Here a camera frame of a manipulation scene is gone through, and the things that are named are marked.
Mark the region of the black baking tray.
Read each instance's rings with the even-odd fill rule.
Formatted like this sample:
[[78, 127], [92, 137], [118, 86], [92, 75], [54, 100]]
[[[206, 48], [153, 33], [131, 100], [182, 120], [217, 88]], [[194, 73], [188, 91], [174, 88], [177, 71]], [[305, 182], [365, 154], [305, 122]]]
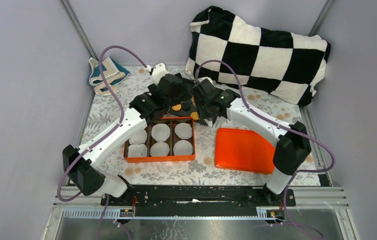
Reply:
[[195, 101], [195, 96], [192, 92], [194, 82], [184, 77], [182, 77], [181, 79], [184, 83], [184, 87], [187, 89], [187, 92], [190, 95], [190, 98], [182, 100], [179, 104], [170, 107], [168, 113], [177, 117], [191, 117], [195, 122], [204, 126], [208, 126], [208, 122], [200, 118], [198, 107]]

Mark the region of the orange compartment box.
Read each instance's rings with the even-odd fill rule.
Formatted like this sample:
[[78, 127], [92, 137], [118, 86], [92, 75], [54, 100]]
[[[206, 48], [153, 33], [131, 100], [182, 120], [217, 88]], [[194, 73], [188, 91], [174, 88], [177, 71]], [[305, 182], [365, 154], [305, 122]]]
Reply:
[[193, 118], [163, 118], [132, 134], [124, 143], [123, 158], [128, 163], [193, 161], [195, 146]]

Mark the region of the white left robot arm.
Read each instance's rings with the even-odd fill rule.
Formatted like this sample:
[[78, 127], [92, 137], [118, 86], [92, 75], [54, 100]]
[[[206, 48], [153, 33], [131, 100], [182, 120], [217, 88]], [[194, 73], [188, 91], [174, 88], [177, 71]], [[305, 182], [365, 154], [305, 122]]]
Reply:
[[133, 134], [160, 120], [171, 107], [191, 99], [187, 81], [181, 74], [168, 73], [163, 63], [153, 67], [150, 74], [153, 84], [129, 103], [118, 120], [88, 143], [78, 147], [68, 145], [62, 150], [64, 176], [69, 177], [80, 194], [102, 192], [111, 195], [117, 204], [127, 205], [132, 198], [127, 183], [119, 176], [101, 173], [100, 167]]

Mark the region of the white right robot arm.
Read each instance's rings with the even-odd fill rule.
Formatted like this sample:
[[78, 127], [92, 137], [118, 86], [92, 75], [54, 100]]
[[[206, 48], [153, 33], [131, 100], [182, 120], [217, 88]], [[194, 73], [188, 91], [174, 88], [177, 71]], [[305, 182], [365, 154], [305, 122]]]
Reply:
[[235, 91], [215, 87], [208, 77], [196, 80], [192, 93], [201, 118], [223, 117], [240, 123], [275, 148], [274, 169], [265, 184], [263, 199], [270, 206], [280, 203], [290, 179], [311, 153], [305, 125], [299, 121], [294, 124], [280, 121], [250, 105]]

